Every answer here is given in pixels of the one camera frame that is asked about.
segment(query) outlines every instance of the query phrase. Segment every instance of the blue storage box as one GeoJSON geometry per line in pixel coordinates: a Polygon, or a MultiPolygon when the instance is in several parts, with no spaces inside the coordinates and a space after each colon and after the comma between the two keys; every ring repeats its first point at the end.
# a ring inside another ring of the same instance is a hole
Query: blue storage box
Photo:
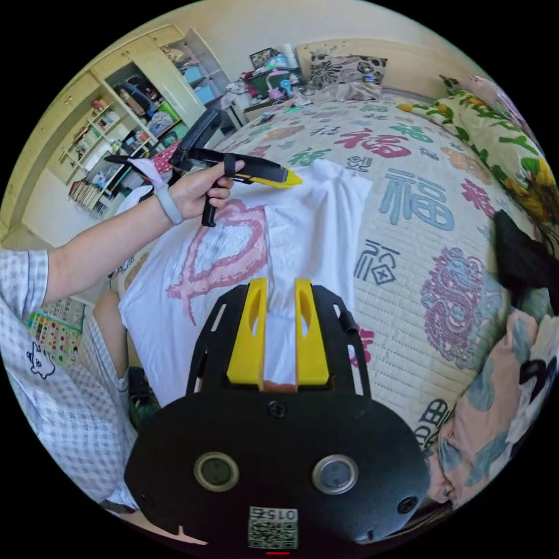
{"type": "Polygon", "coordinates": [[[196,92],[196,95],[198,95],[198,99],[204,103],[204,105],[210,101],[212,101],[213,99],[215,99],[215,95],[214,92],[211,90],[210,86],[204,86],[201,87],[200,89],[198,89],[198,91],[196,92]]]}
{"type": "Polygon", "coordinates": [[[184,71],[183,76],[188,83],[192,83],[199,80],[202,77],[202,74],[198,66],[191,66],[184,71]]]}

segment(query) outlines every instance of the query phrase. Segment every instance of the hand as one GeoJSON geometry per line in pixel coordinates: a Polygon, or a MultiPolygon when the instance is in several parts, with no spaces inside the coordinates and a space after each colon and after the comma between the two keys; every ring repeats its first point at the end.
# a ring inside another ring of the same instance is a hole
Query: hand
{"type": "MultiPolygon", "coordinates": [[[[237,161],[235,170],[240,171],[244,166],[244,161],[237,161]]],[[[219,163],[208,169],[184,175],[169,188],[169,193],[184,219],[191,220],[202,215],[206,195],[210,197],[210,204],[218,210],[225,206],[231,194],[233,179],[224,176],[224,173],[225,166],[219,163]]]]}

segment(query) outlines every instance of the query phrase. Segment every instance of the leg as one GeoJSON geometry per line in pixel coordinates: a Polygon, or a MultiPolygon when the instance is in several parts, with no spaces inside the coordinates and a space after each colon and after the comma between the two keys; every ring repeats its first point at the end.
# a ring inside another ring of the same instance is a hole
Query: leg
{"type": "Polygon", "coordinates": [[[126,342],[126,328],[122,324],[121,314],[118,310],[120,301],[118,293],[106,291],[95,305],[93,317],[99,326],[115,366],[116,376],[124,378],[128,369],[128,345],[126,342]]]}

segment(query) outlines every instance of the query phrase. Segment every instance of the floral pillow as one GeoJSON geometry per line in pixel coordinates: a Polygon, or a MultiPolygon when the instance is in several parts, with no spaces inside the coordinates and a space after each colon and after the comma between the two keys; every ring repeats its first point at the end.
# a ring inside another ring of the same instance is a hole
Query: floral pillow
{"type": "Polygon", "coordinates": [[[386,71],[386,58],[375,56],[331,56],[312,53],[309,84],[322,89],[340,83],[362,82],[365,74],[371,74],[374,83],[380,85],[386,71]]]}
{"type": "Polygon", "coordinates": [[[433,102],[397,105],[468,144],[538,222],[559,224],[559,188],[537,145],[516,124],[465,90],[433,102]]]}
{"type": "Polygon", "coordinates": [[[522,128],[524,133],[538,146],[539,150],[542,151],[532,130],[524,120],[520,111],[516,108],[516,105],[496,83],[480,76],[470,76],[465,80],[456,80],[453,77],[442,75],[440,77],[447,86],[449,93],[454,93],[458,90],[470,91],[496,113],[504,118],[508,118],[511,122],[522,128]]]}

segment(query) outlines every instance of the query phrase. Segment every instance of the checkered sleeve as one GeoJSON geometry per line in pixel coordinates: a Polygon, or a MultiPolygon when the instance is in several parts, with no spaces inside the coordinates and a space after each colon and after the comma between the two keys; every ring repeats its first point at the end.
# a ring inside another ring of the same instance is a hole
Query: checkered sleeve
{"type": "Polygon", "coordinates": [[[42,305],[47,276],[46,251],[0,250],[0,297],[19,320],[42,305]]]}

